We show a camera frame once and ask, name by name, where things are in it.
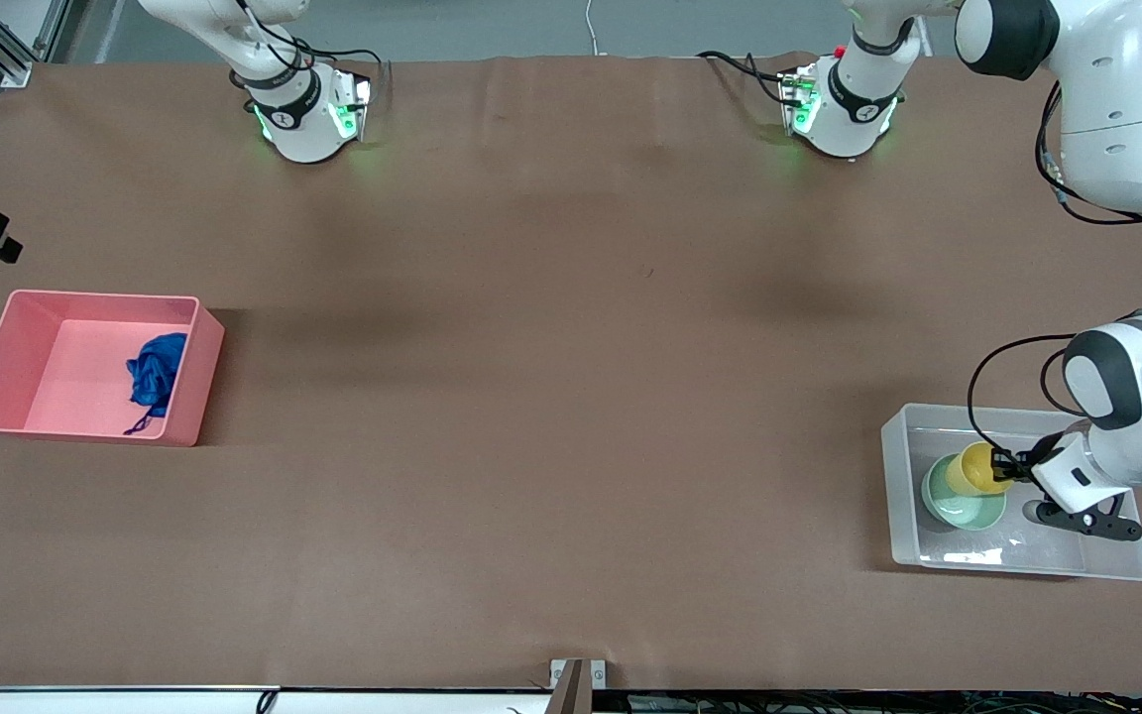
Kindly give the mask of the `yellow plastic cup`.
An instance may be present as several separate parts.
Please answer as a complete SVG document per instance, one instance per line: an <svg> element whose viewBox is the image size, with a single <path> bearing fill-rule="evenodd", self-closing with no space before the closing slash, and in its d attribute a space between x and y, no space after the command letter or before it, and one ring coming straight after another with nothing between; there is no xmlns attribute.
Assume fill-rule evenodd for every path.
<svg viewBox="0 0 1142 714"><path fill-rule="evenodd" d="M1012 480L995 466L994 446L979 441L955 454L943 470L943 482L962 497L986 497L1010 491Z"/></svg>

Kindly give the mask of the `mint green bowl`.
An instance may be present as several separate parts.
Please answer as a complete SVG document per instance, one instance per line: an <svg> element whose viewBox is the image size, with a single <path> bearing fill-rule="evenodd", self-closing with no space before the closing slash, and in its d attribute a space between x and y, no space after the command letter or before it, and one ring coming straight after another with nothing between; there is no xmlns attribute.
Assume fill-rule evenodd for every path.
<svg viewBox="0 0 1142 714"><path fill-rule="evenodd" d="M949 486L949 467L956 454L938 458L920 482L924 507L939 523L965 532L982 532L992 528L1005 514L1006 494L958 494Z"/></svg>

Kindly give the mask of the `blue cloth bag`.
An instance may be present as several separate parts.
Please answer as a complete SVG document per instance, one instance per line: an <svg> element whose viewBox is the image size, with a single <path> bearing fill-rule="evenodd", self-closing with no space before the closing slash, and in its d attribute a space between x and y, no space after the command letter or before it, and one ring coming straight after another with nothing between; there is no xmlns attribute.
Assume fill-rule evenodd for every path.
<svg viewBox="0 0 1142 714"><path fill-rule="evenodd" d="M144 411L131 428L124 430L124 435L140 433L151 422L168 414L186 339L187 334L182 331L159 335L142 345L137 356L126 361L131 376L130 402Z"/></svg>

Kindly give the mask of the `clear plastic box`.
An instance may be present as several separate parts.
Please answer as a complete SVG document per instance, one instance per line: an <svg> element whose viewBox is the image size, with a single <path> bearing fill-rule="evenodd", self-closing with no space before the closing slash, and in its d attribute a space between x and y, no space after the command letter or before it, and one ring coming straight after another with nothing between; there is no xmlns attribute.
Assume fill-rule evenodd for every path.
<svg viewBox="0 0 1142 714"><path fill-rule="evenodd" d="M930 466L989 435L1002 447L1029 450L1042 435L1064 430L1072 416L978 408L974 423L962 406L906 404L882 430L882 455L892 557L901 565L975 572L1142 580L1141 541L1110 541L1035 524L1030 502L1044 502L1034 484L1014 483L992 528L965 532L939 523L920 499Z"/></svg>

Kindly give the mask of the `pink plastic box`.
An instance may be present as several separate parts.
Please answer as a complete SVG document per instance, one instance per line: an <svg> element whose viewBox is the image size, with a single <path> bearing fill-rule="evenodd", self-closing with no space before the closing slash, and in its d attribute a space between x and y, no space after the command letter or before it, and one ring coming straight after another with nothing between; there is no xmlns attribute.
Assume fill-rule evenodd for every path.
<svg viewBox="0 0 1142 714"><path fill-rule="evenodd" d="M180 337L163 407L132 401L130 363ZM198 442L225 329L196 297L14 290L0 316L0 434L42 441Z"/></svg>

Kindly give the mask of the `brown table cover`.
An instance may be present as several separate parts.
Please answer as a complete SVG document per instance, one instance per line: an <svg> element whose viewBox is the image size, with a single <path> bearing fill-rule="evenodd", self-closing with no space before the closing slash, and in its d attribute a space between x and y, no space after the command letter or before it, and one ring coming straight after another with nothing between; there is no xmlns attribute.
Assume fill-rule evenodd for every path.
<svg viewBox="0 0 1142 714"><path fill-rule="evenodd" d="M194 447L0 435L0 685L1142 690L1142 583L888 546L888 417L1142 306L1142 228L1035 173L1051 85L923 59L847 163L706 61L404 63L295 166L226 69L37 69L0 313L226 335Z"/></svg>

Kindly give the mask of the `metal table edge bracket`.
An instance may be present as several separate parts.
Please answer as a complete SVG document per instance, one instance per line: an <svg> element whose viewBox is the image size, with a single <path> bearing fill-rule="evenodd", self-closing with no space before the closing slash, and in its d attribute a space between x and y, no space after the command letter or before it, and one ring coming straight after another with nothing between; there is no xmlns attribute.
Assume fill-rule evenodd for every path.
<svg viewBox="0 0 1142 714"><path fill-rule="evenodd" d="M608 690L608 661L557 658L549 664L550 697L544 714L594 714L594 693Z"/></svg>

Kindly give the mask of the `white table edge rail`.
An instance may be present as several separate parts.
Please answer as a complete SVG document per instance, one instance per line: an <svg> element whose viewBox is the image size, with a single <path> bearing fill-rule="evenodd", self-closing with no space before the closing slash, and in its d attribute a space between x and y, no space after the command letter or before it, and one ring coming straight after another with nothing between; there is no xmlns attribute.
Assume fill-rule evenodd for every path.
<svg viewBox="0 0 1142 714"><path fill-rule="evenodd" d="M0 685L0 714L542 714L540 688Z"/></svg>

